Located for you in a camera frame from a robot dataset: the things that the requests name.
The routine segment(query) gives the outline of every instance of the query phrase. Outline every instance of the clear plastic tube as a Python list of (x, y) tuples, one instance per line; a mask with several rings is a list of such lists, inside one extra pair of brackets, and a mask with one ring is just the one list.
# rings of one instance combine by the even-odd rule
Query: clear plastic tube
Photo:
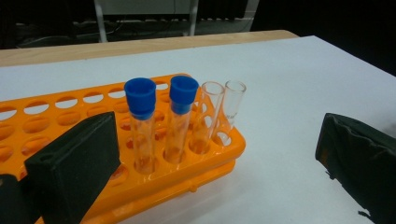
[(155, 171), (155, 129), (154, 118), (136, 119), (131, 116), (134, 168), (141, 174)]
[(134, 78), (125, 83), (125, 94), (131, 111), (134, 168), (149, 175), (155, 171), (155, 109), (156, 84), (147, 78)]
[(191, 105), (198, 89), (198, 82), (191, 77), (177, 76), (171, 79), (171, 106), (166, 127), (166, 145), (163, 158), (171, 163), (181, 163), (187, 130), (189, 129)]
[(204, 83), (193, 123), (190, 150), (196, 154), (205, 154), (209, 150), (210, 137), (216, 126), (224, 88), (213, 81)]
[(231, 144), (229, 137), (230, 131), (233, 129), (235, 117), (238, 113), (239, 106), (245, 95), (247, 87), (240, 81), (230, 80), (225, 84), (224, 98), (218, 115), (218, 122), (212, 140), (221, 146)]

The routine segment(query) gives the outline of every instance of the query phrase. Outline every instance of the white tabletop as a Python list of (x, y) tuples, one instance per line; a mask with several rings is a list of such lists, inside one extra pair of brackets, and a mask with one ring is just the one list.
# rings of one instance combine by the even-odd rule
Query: white tabletop
[(314, 37), (0, 67), (0, 101), (185, 72), (247, 85), (247, 147), (219, 180), (122, 223), (372, 223), (315, 160), (331, 112), (396, 136), (396, 78)]

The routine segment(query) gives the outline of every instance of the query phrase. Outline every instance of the blue test tube cap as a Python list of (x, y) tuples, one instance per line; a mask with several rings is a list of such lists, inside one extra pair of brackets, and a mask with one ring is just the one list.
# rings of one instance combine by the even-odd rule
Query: blue test tube cap
[(198, 82), (192, 77), (172, 77), (171, 90), (169, 92), (172, 100), (172, 111), (179, 115), (188, 113), (191, 110), (191, 104), (195, 100), (198, 86)]
[(155, 89), (157, 85), (151, 79), (137, 77), (124, 85), (129, 110), (136, 119), (151, 118), (155, 109)]

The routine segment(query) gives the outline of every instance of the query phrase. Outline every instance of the test tube rack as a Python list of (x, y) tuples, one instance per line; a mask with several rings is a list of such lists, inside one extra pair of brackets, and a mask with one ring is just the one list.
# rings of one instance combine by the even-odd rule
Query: test tube rack
[[(117, 83), (0, 102), (0, 114), (7, 115), (0, 119), (0, 174), (15, 175), (21, 180), (27, 175), (23, 162), (30, 156), (81, 120), (114, 111), (121, 166), (110, 177), (83, 218), (83, 223), (118, 222), (182, 193), (195, 192), (200, 186), (227, 175), (243, 153), (245, 139), (233, 128), (229, 133), (230, 145), (220, 146), (210, 142), (210, 149), (205, 154), (191, 152), (188, 142), (196, 113), (195, 105), (191, 111), (191, 125), (182, 162), (173, 164), (163, 158), (169, 86), (173, 76), (152, 78), (158, 87), (154, 111), (154, 173), (142, 175), (134, 168), (130, 113), (123, 91), (124, 83)], [(43, 223), (43, 220), (40, 218), (37, 223)]]

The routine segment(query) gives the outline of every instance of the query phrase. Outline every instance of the test tube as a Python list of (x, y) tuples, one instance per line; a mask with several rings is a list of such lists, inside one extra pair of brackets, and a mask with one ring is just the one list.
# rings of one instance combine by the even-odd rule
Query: test tube
[(143, 77), (125, 83), (125, 95), (131, 112), (134, 168), (148, 175), (155, 171), (155, 109), (156, 84)]
[(166, 145), (163, 157), (171, 163), (181, 163), (189, 129), (191, 105), (198, 89), (192, 77), (176, 76), (171, 79), (171, 98), (166, 127)]
[(210, 137), (216, 126), (223, 95), (224, 87), (217, 82), (208, 81), (202, 85), (189, 142), (192, 152), (205, 154), (210, 149)]
[(226, 82), (218, 122), (212, 134), (212, 140), (218, 145), (228, 146), (231, 144), (229, 134), (233, 129), (235, 117), (246, 89), (245, 84), (240, 81), (230, 80)]

